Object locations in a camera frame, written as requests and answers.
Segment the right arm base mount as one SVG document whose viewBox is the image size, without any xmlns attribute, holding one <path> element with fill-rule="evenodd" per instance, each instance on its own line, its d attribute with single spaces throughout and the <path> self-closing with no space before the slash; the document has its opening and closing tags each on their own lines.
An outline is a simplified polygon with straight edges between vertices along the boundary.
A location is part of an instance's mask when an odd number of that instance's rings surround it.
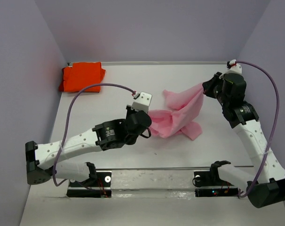
<svg viewBox="0 0 285 226">
<path fill-rule="evenodd" d="M 229 161 L 216 161 L 208 171 L 195 171 L 192 184 L 196 197 L 236 197 L 238 189 L 218 176 L 218 168 L 230 164 Z"/>
</svg>

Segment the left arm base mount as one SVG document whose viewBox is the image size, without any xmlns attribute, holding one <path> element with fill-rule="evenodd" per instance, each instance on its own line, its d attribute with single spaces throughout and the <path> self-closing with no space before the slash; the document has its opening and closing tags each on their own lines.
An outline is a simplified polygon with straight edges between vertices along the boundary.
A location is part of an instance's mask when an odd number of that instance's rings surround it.
<svg viewBox="0 0 285 226">
<path fill-rule="evenodd" d="M 69 182 L 67 197 L 69 198 L 111 198 L 112 172 L 96 170 L 93 163 L 87 162 L 88 179 L 83 182 Z"/>
</svg>

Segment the pink t-shirt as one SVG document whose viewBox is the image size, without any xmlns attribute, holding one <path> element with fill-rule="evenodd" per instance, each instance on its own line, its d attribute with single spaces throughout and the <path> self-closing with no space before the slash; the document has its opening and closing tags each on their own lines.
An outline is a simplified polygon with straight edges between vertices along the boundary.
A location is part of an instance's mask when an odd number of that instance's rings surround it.
<svg viewBox="0 0 285 226">
<path fill-rule="evenodd" d="M 160 138 L 183 134 L 195 140 L 202 134 L 202 128 L 195 119 L 203 105 L 203 92 L 201 83 L 180 93 L 163 90 L 165 105 L 169 110 L 149 111 L 151 134 Z"/>
</svg>

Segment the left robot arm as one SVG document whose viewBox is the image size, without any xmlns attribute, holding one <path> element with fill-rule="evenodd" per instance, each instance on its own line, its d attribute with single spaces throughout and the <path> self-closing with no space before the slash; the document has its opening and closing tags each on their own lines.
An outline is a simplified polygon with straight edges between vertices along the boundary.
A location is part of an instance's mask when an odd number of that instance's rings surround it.
<svg viewBox="0 0 285 226">
<path fill-rule="evenodd" d="M 93 185 L 97 180 L 95 165 L 90 162 L 73 164 L 68 159 L 134 145 L 139 136 L 146 137 L 144 132 L 149 132 L 151 126 L 148 109 L 138 110 L 128 105 L 126 110 L 124 119 L 103 122 L 65 142 L 25 143 L 27 183 L 38 185 L 56 177 Z"/>
</svg>

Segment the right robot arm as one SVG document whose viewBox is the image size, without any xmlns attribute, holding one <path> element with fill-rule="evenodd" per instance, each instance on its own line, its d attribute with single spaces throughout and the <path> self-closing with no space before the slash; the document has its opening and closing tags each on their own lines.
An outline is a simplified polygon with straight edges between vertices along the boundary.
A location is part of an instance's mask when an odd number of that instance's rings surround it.
<svg viewBox="0 0 285 226">
<path fill-rule="evenodd" d="M 285 169 L 279 164 L 261 129 L 255 108 L 244 100 L 246 81 L 241 74 L 217 72 L 202 84 L 204 94 L 216 99 L 222 114 L 240 138 L 254 169 L 250 175 L 234 167 L 229 161 L 211 164 L 208 176 L 212 184 L 228 182 L 245 193 L 250 203 L 262 208 L 285 201 Z"/>
</svg>

